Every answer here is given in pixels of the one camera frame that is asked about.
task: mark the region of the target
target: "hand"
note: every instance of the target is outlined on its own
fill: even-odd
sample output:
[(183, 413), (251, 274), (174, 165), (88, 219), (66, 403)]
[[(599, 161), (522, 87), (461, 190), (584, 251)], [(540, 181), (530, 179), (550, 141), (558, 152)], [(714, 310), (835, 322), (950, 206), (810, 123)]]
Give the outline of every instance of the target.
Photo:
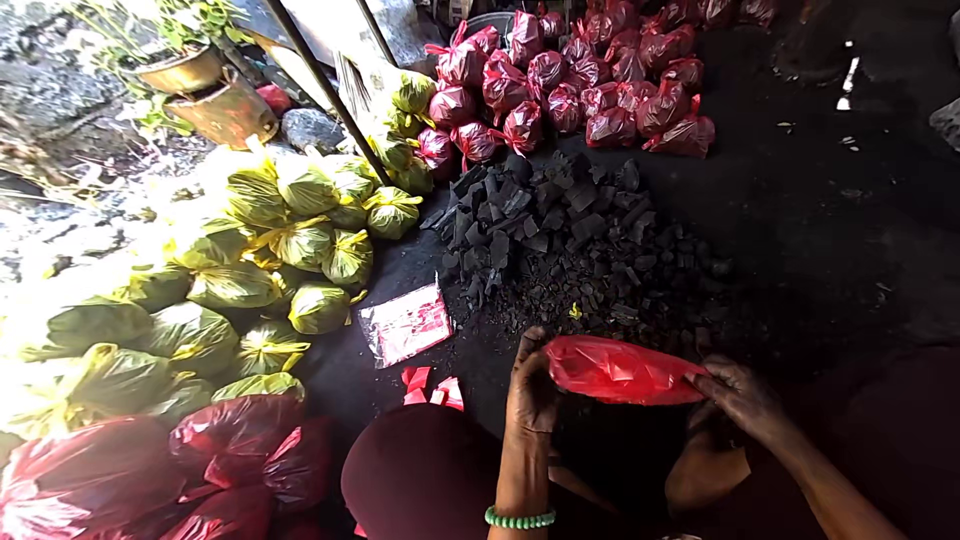
[(547, 372), (549, 360), (540, 352), (545, 341), (542, 327), (520, 337), (507, 395), (507, 433), (550, 433), (557, 422), (559, 395)]
[(754, 439), (769, 448), (793, 429), (777, 393), (750, 368), (720, 355), (708, 356), (704, 367), (713, 377), (695, 375), (690, 382)]

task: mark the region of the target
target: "green bead bracelet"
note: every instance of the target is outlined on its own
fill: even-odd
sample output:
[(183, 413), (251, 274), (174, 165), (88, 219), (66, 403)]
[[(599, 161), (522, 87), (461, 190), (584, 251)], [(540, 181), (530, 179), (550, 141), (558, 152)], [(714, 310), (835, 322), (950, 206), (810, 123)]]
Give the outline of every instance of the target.
[(493, 506), (487, 508), (487, 514), (484, 516), (487, 520), (487, 525), (491, 527), (500, 527), (500, 528), (543, 528), (550, 527), (553, 525), (553, 522), (557, 521), (557, 512), (555, 510), (550, 510), (545, 514), (539, 516), (530, 516), (526, 518), (508, 518), (504, 516), (496, 515), (496, 512), (493, 510)]

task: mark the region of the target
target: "dark floor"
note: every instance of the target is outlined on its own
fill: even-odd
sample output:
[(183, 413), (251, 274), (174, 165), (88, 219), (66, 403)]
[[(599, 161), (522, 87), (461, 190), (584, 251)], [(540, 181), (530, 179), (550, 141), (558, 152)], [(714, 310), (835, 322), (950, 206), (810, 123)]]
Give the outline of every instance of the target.
[[(905, 4), (871, 2), (852, 27), (852, 54), (863, 59), (854, 110), (835, 110), (839, 81), (801, 87), (775, 77), (776, 33), (720, 30), (701, 34), (698, 45), (707, 66), (701, 112), (717, 126), (707, 160), (638, 148), (595, 152), (583, 148), (582, 135), (557, 142), (608, 170), (636, 159), (658, 210), (735, 260), (745, 312), (765, 332), (718, 345), (775, 380), (802, 382), (850, 358), (960, 336), (960, 160), (925, 126), (932, 110), (960, 95), (947, 37), (960, 2)], [(847, 136), (855, 143), (841, 144)], [(445, 200), (437, 193), (421, 213)], [(377, 248), (379, 269), (360, 307), (431, 282), (443, 253), (432, 232)], [(457, 299), (447, 302), (465, 323)], [(403, 365), (436, 366), (431, 385), (459, 377), (468, 414), (500, 433), (517, 336), (479, 319)], [(375, 370), (356, 326), (322, 336), (307, 359), (298, 374), (312, 409), (338, 420), (343, 453), (372, 418), (402, 402), (403, 365)], [(626, 424), (638, 414), (656, 418)], [(557, 444), (588, 479), (625, 466), (654, 493), (682, 442), (683, 417), (666, 408), (580, 406)], [(672, 428), (651, 436), (651, 425)], [(631, 460), (652, 439), (661, 439), (652, 458)], [(590, 450), (601, 457), (591, 459)], [(643, 500), (633, 489), (600, 487), (621, 503)]]

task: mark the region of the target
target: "metal pole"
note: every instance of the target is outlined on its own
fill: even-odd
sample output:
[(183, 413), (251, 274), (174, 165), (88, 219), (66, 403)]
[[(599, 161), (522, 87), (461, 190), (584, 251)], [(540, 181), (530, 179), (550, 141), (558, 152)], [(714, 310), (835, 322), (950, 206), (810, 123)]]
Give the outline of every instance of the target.
[(371, 32), (373, 32), (373, 37), (376, 38), (376, 42), (380, 44), (380, 50), (383, 51), (383, 56), (386, 57), (387, 61), (394, 67), (399, 67), (396, 65), (394, 53), (390, 52), (390, 45), (387, 44), (387, 40), (384, 39), (383, 33), (380, 32), (380, 25), (376, 24), (376, 19), (373, 18), (373, 12), (370, 11), (370, 6), (367, 5), (367, 0), (357, 0), (357, 6), (360, 6), (360, 11), (363, 12), (363, 17), (367, 19), (367, 26), (369, 26)]
[(266, 2), (267, 5), (270, 6), (270, 11), (274, 13), (276, 21), (280, 23), (280, 26), (283, 27), (284, 31), (286, 31), (287, 36), (289, 36), (290, 40), (294, 42), (294, 48), (297, 50), (297, 53), (300, 55), (300, 57), (303, 58), (303, 61), (306, 62), (307, 67), (310, 68), (310, 72), (313, 73), (314, 79), (316, 79), (317, 83), (320, 84), (320, 87), (324, 89), (326, 99), (330, 100), (330, 103), (333, 104), (333, 108), (337, 110), (337, 114), (340, 115), (340, 118), (344, 121), (344, 124), (347, 125), (347, 131), (350, 132), (354, 142), (356, 142), (357, 146), (360, 147), (360, 151), (363, 152), (363, 155), (367, 158), (367, 161), (370, 162), (370, 165), (376, 172), (376, 176), (379, 177), (380, 182), (382, 182), (384, 185), (393, 184), (393, 182), (390, 180), (390, 177), (387, 176), (387, 170), (383, 168), (383, 163), (381, 163), (380, 159), (376, 156), (376, 154), (373, 153), (373, 149), (363, 137), (363, 133), (360, 132), (360, 128), (353, 120), (353, 116), (350, 116), (347, 106), (344, 105), (344, 102), (340, 99), (340, 95), (337, 94), (337, 90), (333, 89), (333, 85), (330, 84), (330, 81), (320, 68), (320, 61), (317, 60), (317, 57), (313, 56), (313, 51), (311, 51), (310, 46), (306, 44), (303, 34), (300, 33), (300, 29), (297, 28), (297, 24), (290, 16), (290, 13), (288, 13), (287, 9), (283, 7), (283, 4), (280, 3), (280, 0), (266, 0)]

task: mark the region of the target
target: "charcoal pile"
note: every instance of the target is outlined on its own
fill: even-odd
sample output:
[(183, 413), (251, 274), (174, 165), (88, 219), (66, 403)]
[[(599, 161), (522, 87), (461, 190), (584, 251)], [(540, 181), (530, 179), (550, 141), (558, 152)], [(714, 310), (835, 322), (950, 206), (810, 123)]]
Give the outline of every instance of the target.
[(429, 216), (447, 242), (446, 278), (469, 312), (517, 331), (544, 324), (681, 354), (720, 332), (732, 262), (658, 215), (636, 162), (609, 172), (556, 152), (474, 166)]

